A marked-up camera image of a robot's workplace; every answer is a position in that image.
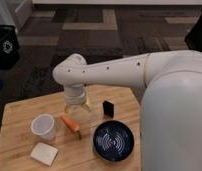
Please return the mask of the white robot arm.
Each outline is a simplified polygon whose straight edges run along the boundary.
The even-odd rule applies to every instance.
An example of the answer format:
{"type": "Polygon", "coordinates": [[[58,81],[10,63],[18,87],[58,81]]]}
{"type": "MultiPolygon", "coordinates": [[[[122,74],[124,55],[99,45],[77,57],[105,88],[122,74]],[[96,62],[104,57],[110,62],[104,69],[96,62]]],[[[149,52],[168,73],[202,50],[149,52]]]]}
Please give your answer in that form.
{"type": "Polygon", "coordinates": [[[142,89],[142,171],[202,171],[202,52],[153,52],[95,64],[74,53],[52,75],[69,104],[86,100],[86,84],[142,89]]]}

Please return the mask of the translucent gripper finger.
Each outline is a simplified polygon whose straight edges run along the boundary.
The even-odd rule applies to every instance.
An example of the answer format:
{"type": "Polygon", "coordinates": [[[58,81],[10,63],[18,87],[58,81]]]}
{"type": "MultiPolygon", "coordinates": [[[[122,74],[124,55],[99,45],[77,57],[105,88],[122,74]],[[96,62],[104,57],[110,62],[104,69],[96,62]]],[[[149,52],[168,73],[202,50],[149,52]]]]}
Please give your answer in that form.
{"type": "Polygon", "coordinates": [[[70,105],[65,105],[64,106],[64,112],[65,113],[70,113],[70,110],[71,110],[71,106],[70,105]]]}
{"type": "Polygon", "coordinates": [[[89,112],[91,111],[91,106],[88,104],[83,104],[83,108],[89,112]]]}

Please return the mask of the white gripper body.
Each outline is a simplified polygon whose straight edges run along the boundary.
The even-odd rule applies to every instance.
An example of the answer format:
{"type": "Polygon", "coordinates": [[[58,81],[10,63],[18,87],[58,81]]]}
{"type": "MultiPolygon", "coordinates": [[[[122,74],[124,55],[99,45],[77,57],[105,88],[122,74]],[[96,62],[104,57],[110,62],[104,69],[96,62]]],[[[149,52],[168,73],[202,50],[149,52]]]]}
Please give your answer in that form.
{"type": "Polygon", "coordinates": [[[91,106],[89,98],[83,84],[64,87],[64,99],[65,105],[80,105],[83,108],[83,104],[91,106]]]}

